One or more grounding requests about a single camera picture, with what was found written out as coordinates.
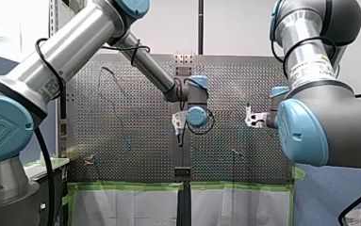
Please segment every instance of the perforated metal panel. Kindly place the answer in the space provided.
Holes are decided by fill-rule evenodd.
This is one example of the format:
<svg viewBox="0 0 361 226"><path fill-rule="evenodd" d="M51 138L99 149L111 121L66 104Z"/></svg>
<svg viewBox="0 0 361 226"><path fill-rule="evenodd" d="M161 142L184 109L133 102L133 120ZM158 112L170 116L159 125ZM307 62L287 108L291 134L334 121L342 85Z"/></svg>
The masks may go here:
<svg viewBox="0 0 361 226"><path fill-rule="evenodd" d="M155 58L172 73L173 56ZM70 180L172 182L173 168L190 158L194 181L287 183L291 165L275 131L244 122L247 103L268 111L271 88L286 84L280 65L243 56L195 56L193 64L209 78L216 124L205 136L186 136L185 156L174 148L172 104L122 56L95 56L68 87Z"/></svg>
<svg viewBox="0 0 361 226"><path fill-rule="evenodd" d="M172 105L145 76L122 56L98 55L71 85L71 181L172 181Z"/></svg>
<svg viewBox="0 0 361 226"><path fill-rule="evenodd" d="M291 179L276 132L244 122L248 103L254 112L268 111L271 88L287 84L281 66L270 57L197 56L194 68L209 79L208 108L216 124L205 136L191 136L192 179L269 184Z"/></svg>

